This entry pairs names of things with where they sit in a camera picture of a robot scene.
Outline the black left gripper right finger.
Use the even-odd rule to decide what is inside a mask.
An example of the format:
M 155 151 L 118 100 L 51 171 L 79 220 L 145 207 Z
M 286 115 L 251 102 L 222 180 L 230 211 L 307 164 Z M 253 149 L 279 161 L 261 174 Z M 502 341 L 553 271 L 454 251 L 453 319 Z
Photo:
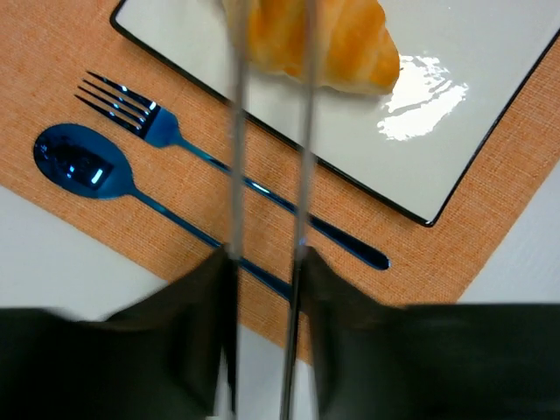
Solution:
M 309 248 L 300 283 L 322 419 L 556 419 L 557 304 L 381 304 Z

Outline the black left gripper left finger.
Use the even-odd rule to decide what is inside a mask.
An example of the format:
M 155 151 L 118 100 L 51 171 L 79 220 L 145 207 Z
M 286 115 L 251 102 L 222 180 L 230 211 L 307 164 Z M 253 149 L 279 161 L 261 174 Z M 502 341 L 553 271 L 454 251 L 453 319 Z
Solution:
M 220 385 L 237 414 L 234 262 L 198 267 L 103 321 L 1 311 L 4 419 L 206 419 Z

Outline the long croissant bread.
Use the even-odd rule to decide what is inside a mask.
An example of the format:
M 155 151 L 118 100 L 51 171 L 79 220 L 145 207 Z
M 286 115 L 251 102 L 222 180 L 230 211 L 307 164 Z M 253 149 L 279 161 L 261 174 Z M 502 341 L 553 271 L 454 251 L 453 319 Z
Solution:
M 318 1 L 317 85 L 358 95 L 388 95 L 400 57 L 377 1 Z M 246 54 L 269 75 L 305 80 L 305 2 L 249 1 Z

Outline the metal tongs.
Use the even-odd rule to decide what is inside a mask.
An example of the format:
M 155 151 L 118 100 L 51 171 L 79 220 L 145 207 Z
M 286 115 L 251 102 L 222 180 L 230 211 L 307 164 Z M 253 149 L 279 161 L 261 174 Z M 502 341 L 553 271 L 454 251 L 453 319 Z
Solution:
M 229 243 L 230 258 L 239 262 L 242 257 L 242 228 L 243 228 L 243 193 L 244 193 L 244 140 L 245 140 L 245 87 L 248 75 L 248 21 L 249 3 L 242 1 L 234 13 L 233 23 L 233 80 L 234 93 L 232 96 L 232 131 L 233 146 L 231 172 L 231 210 L 232 229 Z M 311 178 L 315 165 L 313 155 L 313 119 L 314 95 L 317 75 L 317 47 L 319 39 L 318 6 L 315 1 L 304 3 L 304 122 L 302 143 L 303 148 L 300 179 L 298 187 L 298 203 L 295 222 L 294 246 L 291 272 L 291 297 L 288 319 L 287 342 L 284 349 L 283 384 L 280 406 L 280 418 L 293 418 L 293 403 L 295 401 L 296 359 L 298 352 L 298 330 L 300 311 L 300 284 L 302 267 L 307 247 L 307 224 L 309 219 Z

